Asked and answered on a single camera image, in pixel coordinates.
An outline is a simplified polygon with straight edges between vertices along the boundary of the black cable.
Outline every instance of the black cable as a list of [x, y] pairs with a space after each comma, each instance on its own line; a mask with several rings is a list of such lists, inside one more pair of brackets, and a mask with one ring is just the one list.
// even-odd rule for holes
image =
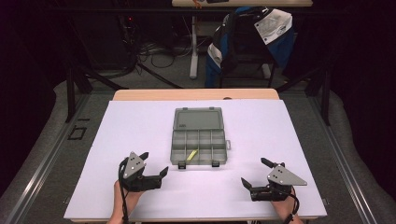
[[123, 222], [123, 224], [128, 224], [128, 221], [129, 221], [128, 207], [127, 207], [127, 204], [126, 204], [126, 201], [125, 201], [126, 196], [125, 196], [125, 193], [123, 191], [124, 187], [123, 187], [123, 184], [122, 184], [122, 181], [121, 181], [122, 174], [124, 173], [124, 170], [125, 170], [125, 168], [123, 168], [123, 167], [125, 167], [127, 161], [128, 161], [128, 158], [125, 158], [125, 160], [123, 160], [120, 163], [120, 167], [119, 167], [119, 183], [120, 183], [120, 191], [121, 191], [121, 198], [122, 198], [122, 213], [123, 213], [122, 222]]
[[141, 62], [145, 62], [147, 60], [147, 58], [149, 57], [149, 48], [150, 47], [148, 47], [148, 45], [152, 45], [152, 44], [145, 44], [145, 45], [140, 46], [140, 50], [139, 50], [139, 53], [137, 54], [137, 56], [139, 57], [139, 60]]
[[277, 192], [280, 192], [280, 193], [283, 193], [283, 194], [287, 194], [289, 197], [294, 199], [293, 210], [291, 211], [291, 214], [283, 222], [284, 224], [289, 224], [293, 220], [294, 216], [297, 214], [298, 209], [300, 208], [300, 201], [298, 200], [297, 196], [295, 195], [296, 191], [294, 190], [294, 187], [292, 187], [292, 189], [294, 190], [294, 194], [285, 192], [285, 191], [280, 190], [280, 189], [275, 189], [275, 188], [272, 188], [272, 189], [277, 191]]
[[[141, 64], [143, 61], [140, 59], [140, 56], [138, 56], [137, 57], [137, 63], [136, 64]], [[136, 69], [136, 72], [137, 72], [137, 74], [139, 75], [139, 76], [142, 76], [142, 72], [143, 72], [143, 69], [139, 66], [139, 68], [140, 68], [140, 70], [138, 69], [138, 67], [136, 67], [135, 69]]]
[[153, 60], [154, 59], [154, 55], [151, 55], [151, 64], [154, 67], [156, 67], [156, 68], [167, 68], [167, 67], [170, 67], [175, 62], [175, 58], [176, 58], [176, 56], [173, 53], [170, 53], [170, 54], [171, 54], [171, 57], [172, 57], [172, 62], [170, 62], [169, 64], [167, 64], [165, 66], [158, 66], [158, 65], [154, 64], [154, 60]]
[[117, 74], [112, 74], [112, 75], [102, 75], [102, 77], [105, 77], [107, 79], [112, 79], [112, 78], [116, 78], [116, 77], [124, 77], [128, 74], [130, 74], [131, 72], [134, 71], [134, 66], [132, 67], [127, 67], [125, 69], [123, 69], [122, 71], [118, 72]]

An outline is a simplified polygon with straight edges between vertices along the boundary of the human hand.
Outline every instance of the human hand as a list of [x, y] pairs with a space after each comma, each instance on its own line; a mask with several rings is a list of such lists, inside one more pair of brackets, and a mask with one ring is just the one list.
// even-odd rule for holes
[[[295, 195], [294, 189], [291, 189], [291, 194]], [[271, 202], [272, 206], [275, 208], [277, 215], [285, 221], [286, 218], [291, 214], [294, 208], [294, 199], [292, 197], [287, 197], [285, 201], [280, 201], [280, 202]], [[300, 224], [303, 223], [300, 218], [298, 217], [297, 214], [294, 215], [293, 220], [290, 222], [290, 224]]]
[[[140, 196], [145, 191], [140, 191], [140, 192], [128, 192], [126, 189], [123, 189], [125, 197], [125, 202], [127, 204], [128, 208], [128, 215], [134, 211], [134, 208], [137, 205], [137, 202], [140, 199]], [[123, 212], [122, 212], [122, 195], [120, 191], [120, 182], [117, 180], [114, 183], [114, 205], [113, 205], [113, 213], [111, 214], [110, 220], [107, 222], [107, 224], [121, 224], [122, 223], [122, 217], [123, 217]]]

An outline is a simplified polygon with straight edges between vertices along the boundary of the floor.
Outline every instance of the floor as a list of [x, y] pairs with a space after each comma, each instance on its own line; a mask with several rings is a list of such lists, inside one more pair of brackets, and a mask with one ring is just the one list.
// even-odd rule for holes
[[[148, 56], [142, 63], [183, 88], [204, 87], [203, 55], [200, 55], [196, 79], [188, 76], [188, 55], [172, 58], [155, 54]], [[102, 74], [107, 77], [114, 75], [108, 71]], [[129, 89], [171, 88], [138, 68], [131, 74], [111, 80]], [[285, 81], [287, 79], [282, 77], [281, 70], [276, 71], [273, 87], [278, 87]], [[70, 223], [63, 219], [63, 214], [80, 170], [70, 168], [69, 160], [86, 157], [106, 111], [106, 104], [114, 93], [97, 80], [91, 79], [90, 82], [94, 88], [92, 94], [79, 94], [76, 89], [78, 112], [70, 123], [64, 123], [67, 117], [66, 85], [61, 83], [54, 89], [57, 102], [51, 117], [20, 172], [0, 199], [0, 223]], [[229, 81], [224, 84], [224, 88], [263, 88], [265, 85], [265, 81]], [[299, 83], [280, 93], [280, 97], [290, 111], [302, 147], [306, 148], [304, 153], [319, 191], [327, 204], [329, 215], [310, 223], [394, 223], [396, 203], [375, 183], [360, 160], [353, 146], [342, 101], [332, 93], [331, 126], [326, 126], [318, 116], [317, 98], [305, 97], [305, 86], [305, 82]], [[74, 125], [85, 126], [92, 132], [86, 135], [83, 142], [69, 141], [67, 138]], [[74, 160], [73, 163], [76, 167], [81, 167], [83, 159]]]

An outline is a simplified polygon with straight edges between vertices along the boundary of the gray carpet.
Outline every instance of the gray carpet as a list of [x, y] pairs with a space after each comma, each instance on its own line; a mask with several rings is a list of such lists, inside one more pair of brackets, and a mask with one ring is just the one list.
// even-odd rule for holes
[[[166, 63], [167, 58], [158, 58], [159, 62]], [[187, 75], [190, 72], [189, 57], [177, 58], [172, 66], [157, 69], [149, 61], [145, 62], [164, 77], [172, 80], [184, 88], [203, 88], [205, 80], [205, 59], [200, 58], [198, 66], [198, 78], [191, 80]], [[164, 89], [170, 88], [152, 77], [146, 72], [140, 75], [135, 70], [125, 77], [113, 79], [115, 82], [130, 89]], [[284, 78], [276, 75], [274, 87], [283, 84]], [[226, 87], [260, 87], [261, 83], [230, 83]], [[70, 197], [78, 182], [78, 177], [84, 165], [85, 159], [91, 147], [91, 143], [100, 121], [105, 113], [106, 106], [112, 98], [112, 91], [108, 87], [92, 80], [95, 91], [87, 99], [87, 103], [81, 108], [78, 117], [72, 126], [75, 131], [68, 132], [66, 139], [59, 146], [59, 155], [55, 163], [51, 165], [50, 172], [45, 176], [45, 182], [33, 197], [33, 201], [25, 209], [25, 214], [20, 219], [22, 223], [71, 223], [63, 219], [67, 204], [64, 200]], [[326, 206], [327, 217], [319, 218], [310, 223], [364, 223], [350, 196], [345, 180], [340, 174], [337, 163], [334, 161], [332, 145], [329, 137], [318, 118], [317, 109], [312, 102], [315, 99], [306, 98], [302, 93], [304, 83], [281, 93], [281, 99], [285, 101], [290, 116], [302, 144], [304, 154], [318, 185], [322, 198], [326, 198], [329, 205]], [[48, 125], [37, 140], [32, 153], [21, 168], [10, 187], [0, 199], [0, 223], [5, 223], [12, 213], [29, 181], [35, 175], [35, 170], [40, 166], [45, 155], [53, 149], [58, 135], [64, 126], [66, 118], [65, 85], [61, 84], [56, 89], [58, 95], [57, 105], [54, 107]], [[332, 94], [330, 107], [330, 120], [332, 130], [340, 148], [346, 156], [347, 162], [353, 170], [361, 190], [366, 196], [367, 202], [375, 214], [377, 223], [394, 223], [396, 220], [395, 202], [375, 183], [364, 163], [361, 162], [353, 146], [351, 133], [348, 127], [347, 117], [339, 98]], [[78, 138], [85, 128], [82, 139]]]

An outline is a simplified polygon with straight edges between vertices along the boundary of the cable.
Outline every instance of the cable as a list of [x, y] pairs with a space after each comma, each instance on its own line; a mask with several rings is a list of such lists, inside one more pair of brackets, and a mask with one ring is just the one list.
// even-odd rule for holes
[[[86, 43], [83, 41], [83, 39], [82, 39], [80, 33], [78, 32], [78, 30], [76, 29], [76, 27], [74, 26], [74, 24], [73, 24], [70, 20], [67, 20], [67, 22], [68, 22], [68, 24], [70, 25], [72, 31], [75, 33], [75, 35], [76, 35], [76, 37], [78, 38], [78, 40], [79, 40], [79, 42], [81, 43], [81, 45], [84, 47], [84, 49], [86, 50], [86, 52], [91, 56], [91, 57], [90, 57], [91, 60], [94, 61], [94, 62], [96, 62], [96, 64], [99, 65], [99, 67], [101, 67], [103, 70], [106, 70], [106, 69], [96, 60], [95, 56], [94, 56], [94, 55], [92, 54], [92, 52], [89, 50], [88, 46], [87, 46]], [[133, 70], [134, 70], [134, 64], [132, 64], [131, 66], [129, 66], [129, 67], [125, 68], [125, 69], [123, 69], [123, 70], [120, 71], [119, 73], [117, 73], [117, 74], [115, 74], [115, 75], [108, 76], [108, 77], [106, 77], [106, 78], [111, 79], [111, 78], [114, 78], [114, 77], [123, 77], [123, 76], [129, 74], [129, 73], [130, 73], [131, 71], [133, 71]]]
[[[203, 44], [206, 42], [206, 40], [209, 39], [209, 38], [211, 38], [211, 37], [210, 37], [210, 36], [206, 36], [206, 37], [201, 38], [202, 40], [200, 40], [200, 43], [197, 44], [197, 47], [200, 47], [201, 45], [203, 45]], [[158, 48], [156, 48], [157, 46], [156, 46], [155, 43], [150, 43], [150, 44], [148, 44], [148, 45], [151, 45], [151, 46], [150, 46], [150, 47], [146, 47], [146, 46], [143, 46], [143, 47], [142, 47], [142, 49], [144, 49], [144, 51], [143, 51], [143, 50], [140, 50], [140, 52], [139, 52], [140, 55], [149, 56], [149, 55], [153, 55], [153, 54], [155, 54], [155, 53], [162, 53], [162, 52], [168, 52], [168, 51], [170, 51], [170, 49], [162, 48], [161, 46], [158, 46]], [[189, 46], [189, 47], [186, 46], [186, 47], [184, 47], [184, 48], [181, 48], [181, 47], [174, 47], [174, 48], [173, 48], [174, 54], [175, 54], [177, 57], [187, 56], [186, 54], [184, 54], [184, 55], [181, 54], [181, 53], [183, 53], [183, 51], [185, 51], [186, 49], [191, 50], [191, 46]]]
[[187, 32], [189, 32], [191, 47], [189, 48], [189, 51], [187, 51], [187, 53], [185, 53], [184, 55], [179, 55], [179, 57], [184, 57], [184, 56], [186, 56], [186, 55], [189, 55], [190, 52], [191, 52], [191, 49], [192, 49], [192, 34], [191, 34], [191, 32], [190, 32], [189, 26], [188, 26], [187, 23], [186, 23], [186, 20], [184, 19], [184, 17], [182, 17], [182, 18], [183, 18], [183, 21], [184, 21], [184, 25], [186, 26]]
[[128, 221], [129, 221], [129, 218], [128, 218], [128, 216], [129, 216], [128, 215], [128, 207], [127, 207], [127, 204], [126, 204], [126, 201], [125, 201], [126, 196], [125, 196], [125, 193], [123, 191], [124, 187], [123, 187], [123, 184], [122, 184], [122, 181], [121, 181], [122, 173], [125, 170], [124, 167], [125, 167], [127, 161], [128, 161], [128, 158], [125, 158], [125, 160], [123, 160], [120, 163], [120, 167], [119, 167], [119, 183], [120, 183], [120, 191], [121, 191], [121, 198], [122, 198], [122, 213], [123, 213], [122, 222], [123, 222], [123, 224], [128, 224]]
[[280, 189], [272, 188], [273, 190], [275, 190], [275, 191], [277, 191], [279, 193], [287, 194], [289, 197], [294, 199], [293, 210], [291, 211], [291, 214], [283, 222], [284, 224], [289, 224], [293, 220], [294, 216], [297, 214], [298, 209], [300, 208], [300, 201], [298, 200], [297, 196], [295, 195], [296, 191], [294, 190], [294, 187], [291, 187], [291, 188], [294, 191], [294, 194], [285, 192], [285, 191], [280, 190]]
[[170, 67], [174, 62], [175, 62], [175, 55], [173, 54], [173, 53], [171, 53], [171, 57], [172, 57], [172, 62], [170, 62], [169, 64], [167, 64], [167, 65], [165, 65], [165, 66], [159, 66], [159, 65], [156, 65], [155, 63], [154, 63], [154, 55], [151, 55], [151, 64], [154, 66], [154, 67], [156, 67], [156, 68], [167, 68], [167, 67]]

